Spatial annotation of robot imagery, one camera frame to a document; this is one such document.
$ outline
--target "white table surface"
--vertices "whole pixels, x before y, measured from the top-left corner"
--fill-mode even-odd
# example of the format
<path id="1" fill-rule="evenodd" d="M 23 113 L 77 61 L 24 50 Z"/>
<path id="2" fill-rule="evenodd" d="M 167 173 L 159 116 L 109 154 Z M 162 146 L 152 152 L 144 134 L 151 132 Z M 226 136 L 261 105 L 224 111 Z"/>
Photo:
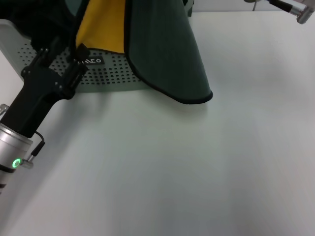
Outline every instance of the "white table surface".
<path id="1" fill-rule="evenodd" d="M 0 197 L 1 236 L 313 236 L 315 17 L 196 13 L 214 92 L 78 94 Z M 0 102 L 22 82 L 0 54 Z"/>

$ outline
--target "silver cylindrical joint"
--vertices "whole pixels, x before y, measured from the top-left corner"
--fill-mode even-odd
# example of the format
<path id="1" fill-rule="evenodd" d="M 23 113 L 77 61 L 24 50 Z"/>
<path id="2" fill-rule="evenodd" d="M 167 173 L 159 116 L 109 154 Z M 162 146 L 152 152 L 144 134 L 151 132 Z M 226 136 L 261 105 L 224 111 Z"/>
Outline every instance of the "silver cylindrical joint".
<path id="1" fill-rule="evenodd" d="M 304 24 L 311 17 L 314 11 L 315 10 L 313 7 L 305 7 L 302 13 L 297 17 L 297 22 L 300 24 Z"/>
<path id="2" fill-rule="evenodd" d="M 0 124 L 0 193 L 22 163 L 32 143 L 30 139 Z"/>
<path id="3" fill-rule="evenodd" d="M 296 6 L 293 6 L 290 13 L 294 16 L 299 16 L 302 13 L 302 10 Z"/>

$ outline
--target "perforated panel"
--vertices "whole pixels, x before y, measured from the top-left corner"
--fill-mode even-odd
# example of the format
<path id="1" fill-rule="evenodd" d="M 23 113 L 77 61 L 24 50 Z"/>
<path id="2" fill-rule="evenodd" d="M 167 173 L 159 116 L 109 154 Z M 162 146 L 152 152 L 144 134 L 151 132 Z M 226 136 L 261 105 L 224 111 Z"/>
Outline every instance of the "perforated panel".
<path id="1" fill-rule="evenodd" d="M 28 42 L 18 50 L 17 54 L 19 60 L 26 66 L 36 56 L 36 51 L 32 49 Z M 60 56 L 57 56 L 50 68 L 62 75 L 68 67 L 66 61 L 68 56 L 69 50 L 66 49 Z M 147 88 L 134 75 L 124 55 L 92 50 L 91 56 L 102 56 L 105 65 L 89 65 L 89 71 L 82 79 L 78 91 L 91 92 Z"/>

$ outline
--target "yellow fabric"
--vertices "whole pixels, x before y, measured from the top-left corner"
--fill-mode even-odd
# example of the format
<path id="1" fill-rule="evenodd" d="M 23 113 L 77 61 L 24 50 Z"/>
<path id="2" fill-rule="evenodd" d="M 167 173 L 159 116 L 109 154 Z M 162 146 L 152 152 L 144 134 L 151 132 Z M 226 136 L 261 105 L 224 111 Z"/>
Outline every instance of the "yellow fabric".
<path id="1" fill-rule="evenodd" d="M 76 46 L 124 53 L 126 0 L 90 0 L 76 38 Z"/>

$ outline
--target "green led light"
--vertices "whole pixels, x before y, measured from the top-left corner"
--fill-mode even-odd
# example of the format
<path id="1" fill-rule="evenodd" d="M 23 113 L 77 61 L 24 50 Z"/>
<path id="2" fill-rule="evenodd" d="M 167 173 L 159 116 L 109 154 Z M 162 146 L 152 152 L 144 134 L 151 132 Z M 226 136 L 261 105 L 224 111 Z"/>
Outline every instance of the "green led light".
<path id="1" fill-rule="evenodd" d="M 21 159 L 16 159 L 15 161 L 13 161 L 12 167 L 15 169 L 20 165 L 20 163 L 21 163 Z"/>

